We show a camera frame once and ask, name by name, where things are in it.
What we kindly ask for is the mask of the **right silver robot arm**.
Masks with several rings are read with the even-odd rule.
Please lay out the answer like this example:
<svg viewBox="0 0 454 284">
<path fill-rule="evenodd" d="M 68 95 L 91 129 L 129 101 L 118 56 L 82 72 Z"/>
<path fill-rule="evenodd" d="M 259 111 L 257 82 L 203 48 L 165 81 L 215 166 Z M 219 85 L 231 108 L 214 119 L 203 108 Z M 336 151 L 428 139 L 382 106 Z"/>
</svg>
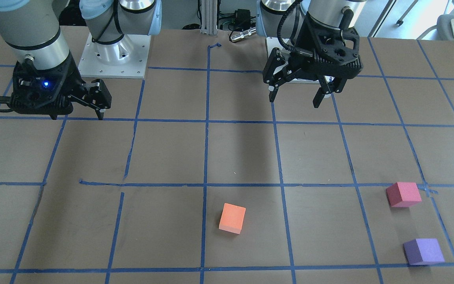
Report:
<svg viewBox="0 0 454 284">
<path fill-rule="evenodd" d="M 130 35 L 154 36 L 162 26 L 160 0 L 81 0 L 79 9 L 99 63 L 121 66 L 137 59 Z M 0 0 L 0 36 L 16 54 L 13 92 L 0 96 L 0 113 L 59 115 L 73 103 L 99 120 L 112 96 L 102 79 L 83 81 L 53 9 L 52 0 Z"/>
</svg>

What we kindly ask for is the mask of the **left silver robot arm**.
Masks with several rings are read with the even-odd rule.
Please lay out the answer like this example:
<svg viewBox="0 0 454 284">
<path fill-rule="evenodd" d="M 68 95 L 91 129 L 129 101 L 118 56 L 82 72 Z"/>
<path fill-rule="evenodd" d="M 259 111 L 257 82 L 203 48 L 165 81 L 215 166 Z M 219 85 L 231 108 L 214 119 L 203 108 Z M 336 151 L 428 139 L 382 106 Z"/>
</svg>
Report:
<svg viewBox="0 0 454 284">
<path fill-rule="evenodd" d="M 259 0 L 257 34 L 276 38 L 262 72 L 270 102 L 280 86 L 295 79 L 317 81 L 313 99 L 342 92 L 363 69 L 360 36 L 355 30 L 365 0 Z"/>
</svg>

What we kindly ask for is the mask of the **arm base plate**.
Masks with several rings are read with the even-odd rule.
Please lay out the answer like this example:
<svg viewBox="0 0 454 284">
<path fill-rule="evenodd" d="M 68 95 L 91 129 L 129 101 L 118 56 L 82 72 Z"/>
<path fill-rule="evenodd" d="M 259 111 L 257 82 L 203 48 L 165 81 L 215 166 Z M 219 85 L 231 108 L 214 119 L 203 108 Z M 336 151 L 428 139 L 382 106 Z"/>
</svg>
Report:
<svg viewBox="0 0 454 284">
<path fill-rule="evenodd" d="M 144 79 L 149 56 L 149 35 L 125 35 L 121 41 L 101 45 L 89 34 L 78 70 L 88 78 Z"/>
<path fill-rule="evenodd" d="M 284 38 L 283 41 L 288 43 L 289 39 L 288 38 Z M 269 57 L 270 53 L 272 52 L 272 49 L 275 48 L 275 47 L 277 47 L 283 53 L 284 56 L 287 56 L 287 55 L 290 54 L 290 52 L 288 50 L 285 50 L 283 48 L 283 46 L 281 46 L 281 44 L 279 43 L 279 40 L 276 37 L 267 37 L 266 38 L 267 57 Z M 274 74 L 276 74 L 277 72 L 281 71 L 283 69 L 283 67 L 285 67 L 287 64 L 288 63 L 284 63 L 283 65 L 276 67 L 276 69 L 274 70 Z M 335 77 L 333 77 L 333 76 L 326 76 L 327 82 L 332 82 L 334 79 L 335 79 Z M 302 79 L 302 78 L 295 78 L 292 81 L 290 81 L 289 83 L 319 84 L 319 81 L 318 80 L 308 80 L 308 79 Z"/>
</svg>

